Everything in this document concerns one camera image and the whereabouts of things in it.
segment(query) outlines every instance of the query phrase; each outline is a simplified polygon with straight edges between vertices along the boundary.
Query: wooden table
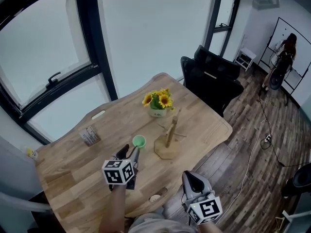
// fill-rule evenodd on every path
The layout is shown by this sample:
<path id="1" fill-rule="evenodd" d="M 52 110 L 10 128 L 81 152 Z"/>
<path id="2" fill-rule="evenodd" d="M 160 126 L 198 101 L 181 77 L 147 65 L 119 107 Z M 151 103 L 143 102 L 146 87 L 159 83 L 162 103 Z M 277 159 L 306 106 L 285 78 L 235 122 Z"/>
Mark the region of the wooden table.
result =
<path id="1" fill-rule="evenodd" d="M 163 118 L 148 115 L 141 101 L 145 93 L 169 87 L 174 106 L 182 108 L 176 132 L 180 154 L 173 160 L 162 160 L 154 153 L 154 141 L 165 132 L 174 113 Z M 100 117 L 92 117 L 100 111 Z M 88 147 L 79 131 L 91 126 L 101 141 Z M 183 171 L 191 170 L 212 148 L 228 139 L 231 126 L 209 106 L 168 74 L 154 76 L 136 92 L 88 113 L 69 133 L 39 149 L 36 165 L 49 203 L 68 233 L 97 232 L 110 191 L 104 181 L 104 160 L 130 144 L 137 134 L 146 137 L 141 150 L 135 190 L 126 191 L 126 215 L 138 216 L 163 205 L 182 184 Z M 161 191 L 161 198 L 149 198 Z"/>

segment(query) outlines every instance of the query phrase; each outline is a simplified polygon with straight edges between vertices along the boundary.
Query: window handle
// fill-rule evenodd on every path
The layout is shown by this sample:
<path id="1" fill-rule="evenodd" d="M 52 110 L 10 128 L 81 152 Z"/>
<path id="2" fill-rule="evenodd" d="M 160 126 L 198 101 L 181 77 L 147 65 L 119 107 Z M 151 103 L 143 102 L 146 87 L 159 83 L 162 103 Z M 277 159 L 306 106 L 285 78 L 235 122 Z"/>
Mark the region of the window handle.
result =
<path id="1" fill-rule="evenodd" d="M 54 78 L 58 74 L 60 74 L 60 72 L 57 72 L 57 73 L 53 74 L 52 76 L 50 76 L 50 78 L 48 79 L 49 83 L 45 86 L 47 89 L 50 89 L 50 88 L 52 88 L 53 86 L 56 85 L 58 79 L 52 80 L 52 78 Z"/>

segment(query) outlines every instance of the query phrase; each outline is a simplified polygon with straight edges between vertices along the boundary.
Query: green leaf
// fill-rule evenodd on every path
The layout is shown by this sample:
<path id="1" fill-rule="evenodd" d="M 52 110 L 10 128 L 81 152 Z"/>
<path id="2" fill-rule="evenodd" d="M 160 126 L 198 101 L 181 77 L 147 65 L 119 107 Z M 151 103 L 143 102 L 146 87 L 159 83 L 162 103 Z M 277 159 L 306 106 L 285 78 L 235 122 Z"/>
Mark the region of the green leaf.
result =
<path id="1" fill-rule="evenodd" d="M 159 103 L 159 97 L 158 96 L 154 96 L 154 99 L 150 103 L 150 107 L 152 109 L 155 109 L 155 110 L 164 110 L 162 108 L 161 104 Z"/>

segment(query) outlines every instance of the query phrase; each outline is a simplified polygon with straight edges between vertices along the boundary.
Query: sunflower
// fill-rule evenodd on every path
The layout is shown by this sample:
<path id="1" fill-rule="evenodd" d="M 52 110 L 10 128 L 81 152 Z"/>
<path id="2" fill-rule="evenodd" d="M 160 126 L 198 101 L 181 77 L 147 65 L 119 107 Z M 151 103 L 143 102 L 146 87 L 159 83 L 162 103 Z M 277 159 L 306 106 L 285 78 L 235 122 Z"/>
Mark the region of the sunflower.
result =
<path id="1" fill-rule="evenodd" d="M 169 89 L 169 88 L 166 88 L 166 89 L 161 88 L 161 89 L 160 89 L 160 92 L 161 92 L 161 94 L 164 94 L 164 95 L 168 95 L 168 96 L 171 95 L 171 94 L 170 94 L 170 89 Z"/>
<path id="2" fill-rule="evenodd" d="M 162 108 L 171 107 L 172 100 L 168 95 L 162 94 L 161 96 L 159 96 L 159 104 L 162 105 Z"/>
<path id="3" fill-rule="evenodd" d="M 153 90 L 151 94 L 161 96 L 163 93 L 161 91 Z"/>
<path id="4" fill-rule="evenodd" d="M 141 103 L 144 105 L 144 107 L 146 107 L 151 103 L 152 99 L 153 99 L 152 93 L 147 93 L 144 100 Z"/>

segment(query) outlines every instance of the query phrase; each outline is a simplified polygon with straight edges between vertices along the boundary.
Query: wooden floor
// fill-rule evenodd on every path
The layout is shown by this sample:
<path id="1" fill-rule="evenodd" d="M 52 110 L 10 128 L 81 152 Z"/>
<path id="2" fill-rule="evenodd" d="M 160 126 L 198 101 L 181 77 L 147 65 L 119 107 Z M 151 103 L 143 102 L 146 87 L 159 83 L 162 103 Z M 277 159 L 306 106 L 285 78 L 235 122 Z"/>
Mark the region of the wooden floor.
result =
<path id="1" fill-rule="evenodd" d="M 230 138 L 206 155 L 194 169 L 208 178 L 216 195 L 220 196 L 226 211 L 241 189 L 249 154 L 256 141 L 259 125 L 265 119 L 258 99 L 259 84 L 264 74 L 249 69 L 241 70 L 239 81 L 244 92 L 231 101 L 225 110 L 225 119 L 232 126 Z M 261 96 L 264 110 L 273 126 L 272 142 L 279 160 L 285 165 L 299 164 L 309 159 L 310 124 L 292 101 L 284 106 L 283 91 L 269 91 Z M 269 132 L 264 123 L 259 139 Z M 263 150 L 257 143 L 252 153 L 243 191 L 226 215 L 217 223 L 223 232 L 273 232 L 275 217 L 283 209 L 289 210 L 290 200 L 281 197 L 281 188 L 299 167 L 281 167 L 272 148 Z M 189 217 L 181 206 L 182 188 L 164 206 L 165 216 L 188 223 Z"/>

